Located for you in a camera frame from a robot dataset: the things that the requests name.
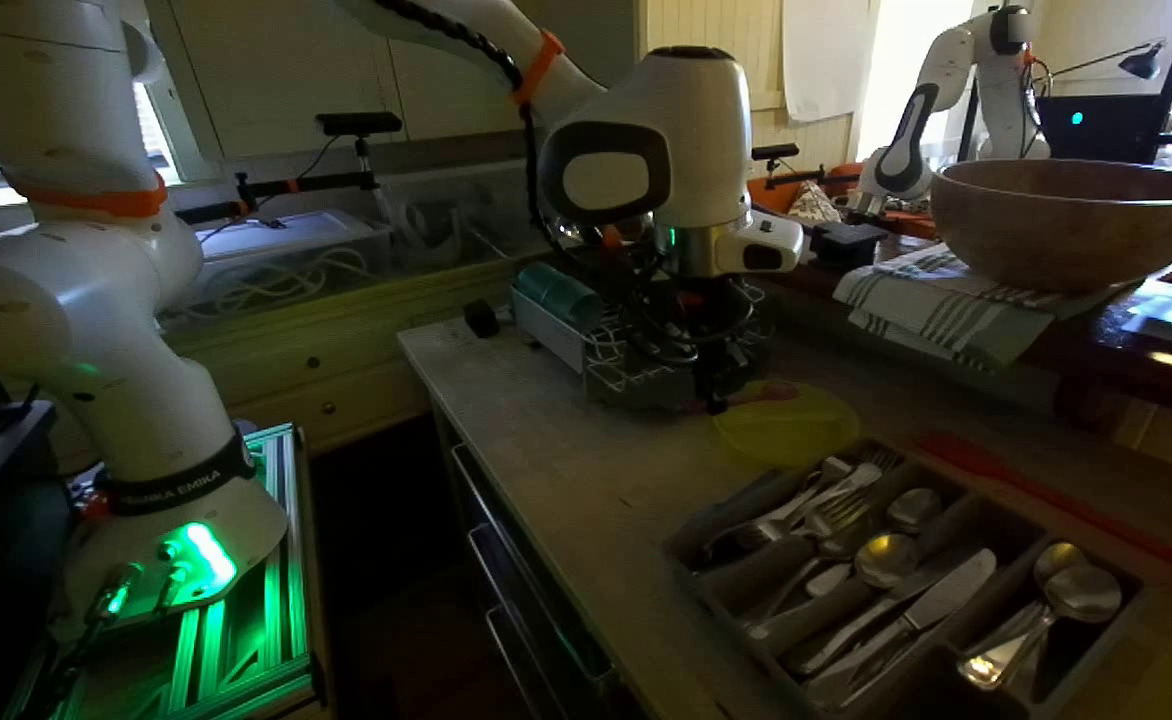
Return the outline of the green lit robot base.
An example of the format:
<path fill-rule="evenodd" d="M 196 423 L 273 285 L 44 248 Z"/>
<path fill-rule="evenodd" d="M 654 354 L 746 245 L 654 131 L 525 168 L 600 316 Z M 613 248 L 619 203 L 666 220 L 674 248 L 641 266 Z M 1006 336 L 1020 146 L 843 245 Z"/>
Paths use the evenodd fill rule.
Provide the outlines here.
<path fill-rule="evenodd" d="M 224 602 L 291 531 L 284 491 L 302 472 L 298 429 L 235 438 L 204 469 L 165 481 L 84 475 L 84 525 L 54 602 L 54 658 L 19 720 L 54 720 L 102 633 Z"/>

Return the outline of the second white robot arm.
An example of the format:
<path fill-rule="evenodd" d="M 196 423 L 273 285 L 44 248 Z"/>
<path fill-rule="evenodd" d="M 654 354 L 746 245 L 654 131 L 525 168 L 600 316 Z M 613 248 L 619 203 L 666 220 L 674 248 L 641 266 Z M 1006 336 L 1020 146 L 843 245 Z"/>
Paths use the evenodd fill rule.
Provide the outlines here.
<path fill-rule="evenodd" d="M 872 199 L 924 197 L 932 185 L 924 127 L 965 95 L 976 95 L 976 118 L 984 124 L 984 139 L 976 146 L 981 159 L 1046 159 L 1047 139 L 1029 90 L 1029 41 L 1033 13 L 1020 3 L 1002 3 L 945 27 L 924 51 L 892 139 L 868 156 L 860 189 Z"/>

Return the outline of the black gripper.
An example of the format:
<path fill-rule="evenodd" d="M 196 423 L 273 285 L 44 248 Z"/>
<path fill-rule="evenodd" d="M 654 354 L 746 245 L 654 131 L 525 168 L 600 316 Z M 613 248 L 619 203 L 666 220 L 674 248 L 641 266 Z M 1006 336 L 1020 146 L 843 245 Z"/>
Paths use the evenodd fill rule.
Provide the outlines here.
<path fill-rule="evenodd" d="M 766 292 L 742 277 L 674 277 L 654 248 L 603 254 L 590 384 L 617 410 L 723 410 L 766 365 Z"/>

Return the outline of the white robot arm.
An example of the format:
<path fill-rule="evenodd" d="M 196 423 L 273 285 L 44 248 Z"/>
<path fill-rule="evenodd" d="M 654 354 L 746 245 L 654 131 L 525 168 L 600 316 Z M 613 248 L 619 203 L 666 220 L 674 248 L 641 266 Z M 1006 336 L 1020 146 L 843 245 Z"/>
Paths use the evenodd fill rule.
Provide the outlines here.
<path fill-rule="evenodd" d="M 674 288 L 801 266 L 806 230 L 750 197 L 750 90 L 729 51 L 657 49 L 603 90 L 513 0 L 341 3 L 509 78 L 544 230 L 641 220 Z M 118 0 L 0 0 L 0 176 L 34 207 L 0 231 L 0 377 L 44 388 L 106 462 L 106 514 L 58 578 L 67 630 L 209 603 L 290 531 L 213 377 L 157 327 L 202 248 L 143 156 L 131 85 L 148 59 Z"/>

